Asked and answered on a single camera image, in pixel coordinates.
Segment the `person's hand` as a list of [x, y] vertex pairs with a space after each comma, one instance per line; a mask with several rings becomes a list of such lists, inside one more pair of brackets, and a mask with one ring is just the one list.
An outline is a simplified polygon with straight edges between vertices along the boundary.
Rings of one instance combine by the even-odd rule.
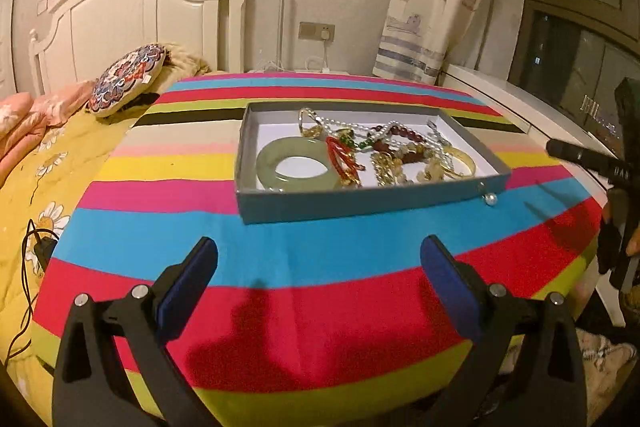
[[[620, 253], [620, 242], [622, 240], [618, 237], [617, 229], [614, 227], [612, 205], [609, 202], [605, 204], [602, 210], [599, 241], [602, 243], [605, 254], [616, 257]], [[639, 228], [636, 228], [634, 233], [631, 234], [631, 238], [626, 246], [626, 255], [628, 257], [634, 257], [638, 254]]]

